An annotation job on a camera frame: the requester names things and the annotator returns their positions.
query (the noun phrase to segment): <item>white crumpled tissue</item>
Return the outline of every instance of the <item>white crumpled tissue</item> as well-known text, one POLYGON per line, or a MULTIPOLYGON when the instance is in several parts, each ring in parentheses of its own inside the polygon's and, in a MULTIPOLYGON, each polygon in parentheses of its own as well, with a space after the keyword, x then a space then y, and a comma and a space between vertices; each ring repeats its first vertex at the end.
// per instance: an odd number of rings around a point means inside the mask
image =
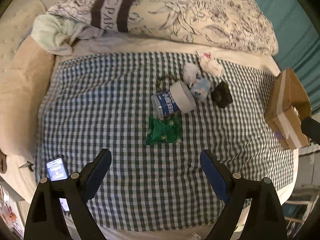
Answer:
POLYGON ((183 81, 191 87, 196 82, 199 71, 200 70, 197 65, 193 63, 185 64, 183 68, 183 81))
POLYGON ((203 71, 220 78, 223 75, 223 67, 208 52, 198 52, 199 63, 203 71))

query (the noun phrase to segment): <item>light blue package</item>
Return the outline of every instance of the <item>light blue package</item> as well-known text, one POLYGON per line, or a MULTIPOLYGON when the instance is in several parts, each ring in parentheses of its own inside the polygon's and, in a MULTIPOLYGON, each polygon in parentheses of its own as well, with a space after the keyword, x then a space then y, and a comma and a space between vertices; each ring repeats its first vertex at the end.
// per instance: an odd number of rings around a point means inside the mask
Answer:
POLYGON ((197 75, 196 82, 191 87, 190 92, 194 98, 204 102, 207 99, 210 88, 211 82, 206 78, 197 75))

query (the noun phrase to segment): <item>brown stripe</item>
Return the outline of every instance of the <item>brown stripe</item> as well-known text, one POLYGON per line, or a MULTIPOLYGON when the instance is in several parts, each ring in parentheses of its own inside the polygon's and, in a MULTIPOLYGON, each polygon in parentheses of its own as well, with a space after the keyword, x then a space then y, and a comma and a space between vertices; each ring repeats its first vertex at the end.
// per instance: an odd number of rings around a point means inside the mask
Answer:
POLYGON ((91 10, 91 25, 101 28, 101 9, 104 0, 96 0, 91 10))
POLYGON ((117 18, 117 28, 119 32, 127 33, 128 31, 128 15, 129 15, 129 9, 133 3, 133 0, 123 0, 119 13, 117 18))

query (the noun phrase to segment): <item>crumpled plastic bag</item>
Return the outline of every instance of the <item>crumpled plastic bag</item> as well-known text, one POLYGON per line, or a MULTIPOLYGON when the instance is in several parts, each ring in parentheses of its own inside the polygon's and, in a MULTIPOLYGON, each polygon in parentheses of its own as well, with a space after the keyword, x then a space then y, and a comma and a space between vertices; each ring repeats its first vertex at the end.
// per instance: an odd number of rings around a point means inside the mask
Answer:
POLYGON ((146 145, 175 143, 182 138, 181 117, 173 115, 164 121, 149 117, 146 145))

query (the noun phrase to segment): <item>cardboard box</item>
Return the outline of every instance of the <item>cardboard box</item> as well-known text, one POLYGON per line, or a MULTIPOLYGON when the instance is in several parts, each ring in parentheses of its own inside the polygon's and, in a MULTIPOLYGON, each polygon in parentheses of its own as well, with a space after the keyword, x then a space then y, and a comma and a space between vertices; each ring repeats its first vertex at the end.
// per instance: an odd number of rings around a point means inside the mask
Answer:
POLYGON ((300 120, 307 116, 311 117, 309 97, 293 70, 286 69, 273 84, 265 112, 267 124, 285 150, 295 150, 309 144, 310 139, 300 128, 300 120))

